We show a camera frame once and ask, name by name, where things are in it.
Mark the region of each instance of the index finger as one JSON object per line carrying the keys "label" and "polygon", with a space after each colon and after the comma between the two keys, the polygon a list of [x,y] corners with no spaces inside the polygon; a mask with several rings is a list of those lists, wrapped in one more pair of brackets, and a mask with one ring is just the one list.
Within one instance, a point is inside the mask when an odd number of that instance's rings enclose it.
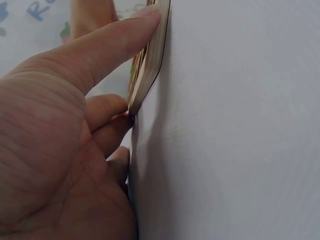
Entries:
{"label": "index finger", "polygon": [[134,18],[110,23],[68,45],[31,57],[13,73],[44,72],[68,81],[86,95],[147,45],[160,20],[157,6],[150,5]]}

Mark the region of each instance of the blue letter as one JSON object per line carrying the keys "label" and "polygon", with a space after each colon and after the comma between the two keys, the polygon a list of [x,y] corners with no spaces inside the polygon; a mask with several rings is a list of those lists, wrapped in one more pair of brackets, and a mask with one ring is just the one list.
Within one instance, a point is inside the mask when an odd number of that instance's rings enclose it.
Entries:
{"label": "blue letter", "polygon": [[50,7],[46,6],[42,10],[39,10],[39,8],[40,8],[39,1],[35,1],[34,3],[32,3],[29,6],[29,8],[26,10],[26,12],[28,14],[30,14],[32,17],[34,17],[35,19],[37,19],[39,22],[41,22],[44,20],[44,18],[41,16],[41,14],[44,13],[45,11],[48,11],[50,9]]}

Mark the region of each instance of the white surface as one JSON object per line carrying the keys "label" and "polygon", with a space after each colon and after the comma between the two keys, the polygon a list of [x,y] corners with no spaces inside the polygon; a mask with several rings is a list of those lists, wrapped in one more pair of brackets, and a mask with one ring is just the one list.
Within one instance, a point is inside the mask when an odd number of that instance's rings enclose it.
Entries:
{"label": "white surface", "polygon": [[320,2],[172,0],[133,130],[141,240],[320,239]]}
{"label": "white surface", "polygon": [[[133,14],[145,5],[145,0],[115,0],[120,19]],[[53,49],[62,44],[60,32],[69,21],[69,0],[0,0],[7,3],[8,16],[0,8],[0,28],[6,36],[0,36],[0,77],[28,57]],[[38,12],[42,20],[32,17],[27,10]],[[91,95],[114,93],[127,96],[130,81],[131,61],[120,66],[90,92]]]}

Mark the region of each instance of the hand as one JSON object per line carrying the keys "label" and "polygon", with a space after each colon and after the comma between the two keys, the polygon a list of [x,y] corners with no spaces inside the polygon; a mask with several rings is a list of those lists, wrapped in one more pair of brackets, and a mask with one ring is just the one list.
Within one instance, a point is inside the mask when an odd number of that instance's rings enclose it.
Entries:
{"label": "hand", "polygon": [[77,39],[118,21],[113,0],[71,0],[71,38]]}
{"label": "hand", "polygon": [[129,153],[116,150],[132,126],[127,103],[85,95],[147,44],[160,18],[149,7],[33,56],[0,81],[1,239],[136,237],[123,189]]}

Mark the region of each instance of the fingernail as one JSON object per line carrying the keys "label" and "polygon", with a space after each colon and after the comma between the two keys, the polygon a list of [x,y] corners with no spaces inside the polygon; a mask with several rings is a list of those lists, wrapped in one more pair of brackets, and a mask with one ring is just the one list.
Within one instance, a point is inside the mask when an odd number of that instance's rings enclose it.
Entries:
{"label": "fingernail", "polygon": [[153,13],[155,13],[156,11],[158,11],[160,8],[160,5],[158,3],[156,4],[152,4],[149,5],[137,12],[135,12],[134,14],[131,15],[131,18],[143,18],[143,17],[147,17]]}

